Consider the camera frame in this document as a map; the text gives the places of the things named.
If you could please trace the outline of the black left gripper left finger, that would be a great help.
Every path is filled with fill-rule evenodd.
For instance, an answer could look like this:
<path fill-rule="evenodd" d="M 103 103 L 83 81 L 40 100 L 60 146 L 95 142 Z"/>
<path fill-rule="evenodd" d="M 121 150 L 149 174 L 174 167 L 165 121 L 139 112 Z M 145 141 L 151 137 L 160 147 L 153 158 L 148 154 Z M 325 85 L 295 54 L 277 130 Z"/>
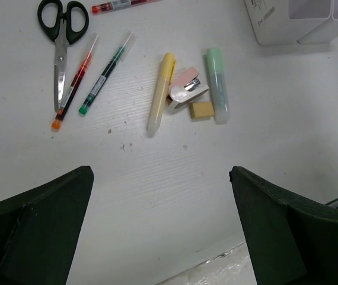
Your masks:
<path fill-rule="evenodd" d="M 93 183 L 81 166 L 0 201 L 0 284 L 66 284 Z"/>

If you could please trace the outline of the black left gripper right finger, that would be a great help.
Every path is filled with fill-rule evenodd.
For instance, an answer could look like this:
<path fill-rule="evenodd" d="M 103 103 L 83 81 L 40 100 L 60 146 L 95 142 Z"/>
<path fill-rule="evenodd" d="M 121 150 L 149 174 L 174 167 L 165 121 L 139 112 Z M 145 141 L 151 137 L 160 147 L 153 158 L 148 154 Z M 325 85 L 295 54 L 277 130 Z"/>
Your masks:
<path fill-rule="evenodd" d="M 241 166 L 229 176 L 258 284 L 338 284 L 338 198 L 321 204 Z"/>

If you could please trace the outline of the yellow highlighter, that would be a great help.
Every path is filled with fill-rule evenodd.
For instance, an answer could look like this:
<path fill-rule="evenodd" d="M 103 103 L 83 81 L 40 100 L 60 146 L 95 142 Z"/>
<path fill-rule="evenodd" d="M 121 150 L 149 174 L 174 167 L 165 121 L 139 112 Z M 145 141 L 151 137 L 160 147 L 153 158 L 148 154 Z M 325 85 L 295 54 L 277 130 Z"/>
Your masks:
<path fill-rule="evenodd" d="M 152 99 L 151 110 L 149 113 L 147 131 L 157 132 L 164 112 L 165 100 L 168 94 L 168 88 L 171 83 L 176 59 L 173 53 L 166 53 L 160 65 L 160 71 L 157 78 L 155 93 Z"/>

